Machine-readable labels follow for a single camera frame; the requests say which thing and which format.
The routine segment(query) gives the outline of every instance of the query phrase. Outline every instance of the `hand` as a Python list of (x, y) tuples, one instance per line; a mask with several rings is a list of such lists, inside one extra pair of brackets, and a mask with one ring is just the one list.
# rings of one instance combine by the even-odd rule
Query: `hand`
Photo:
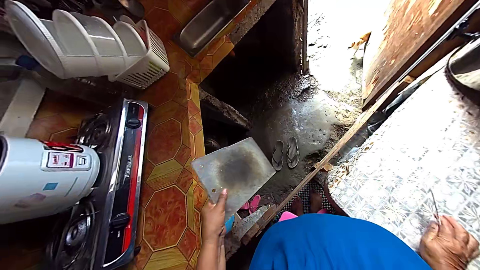
[(479, 255), (479, 243), (454, 218), (441, 216), (420, 241), (420, 255), (434, 270), (466, 269)]
[(225, 230), (225, 202), (227, 189), (223, 189), (218, 202), (208, 204), (202, 209), (202, 243), (218, 242), (224, 236)]

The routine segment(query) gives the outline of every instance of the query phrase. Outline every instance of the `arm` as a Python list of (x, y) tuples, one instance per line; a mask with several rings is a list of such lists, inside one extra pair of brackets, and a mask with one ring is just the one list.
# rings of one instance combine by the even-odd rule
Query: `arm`
[(197, 260), (197, 270), (225, 269), (225, 203), (227, 190), (222, 190), (217, 204), (202, 209), (202, 247)]
[(422, 236), (420, 255), (434, 270), (462, 270), (479, 255), (479, 243), (454, 218), (441, 216)]

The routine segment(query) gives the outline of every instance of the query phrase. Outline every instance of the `foot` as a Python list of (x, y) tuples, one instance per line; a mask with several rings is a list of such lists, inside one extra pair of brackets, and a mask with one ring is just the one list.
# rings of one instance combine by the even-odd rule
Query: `foot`
[(300, 197), (296, 197), (293, 200), (291, 210), (292, 210), (292, 213), (294, 213), (297, 216), (303, 215), (303, 204)]
[(310, 189), (310, 213), (316, 213), (323, 209), (322, 195), (313, 188)]

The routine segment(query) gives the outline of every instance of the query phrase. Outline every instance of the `tiled countertop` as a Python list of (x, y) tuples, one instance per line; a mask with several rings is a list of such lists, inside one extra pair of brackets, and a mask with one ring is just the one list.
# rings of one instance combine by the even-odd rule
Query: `tiled countertop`
[[(164, 42), (170, 72), (137, 97), (147, 101), (150, 110), (136, 238), (142, 249), (128, 269), (196, 267), (200, 211), (207, 201), (190, 166), (205, 155), (198, 85), (234, 48), (229, 33), (261, 1), (252, 0), (195, 58), (171, 38), (208, 0), (141, 1), (149, 27)], [(94, 112), (71, 109), (67, 99), (47, 94), (27, 136), (72, 142), (80, 120)]]

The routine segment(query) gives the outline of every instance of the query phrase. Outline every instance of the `blue shirt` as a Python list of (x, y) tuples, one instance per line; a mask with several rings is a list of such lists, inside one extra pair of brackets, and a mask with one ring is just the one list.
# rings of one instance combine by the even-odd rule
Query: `blue shirt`
[(371, 223), (305, 214), (274, 224), (261, 238), (250, 270), (431, 269), (402, 240)]

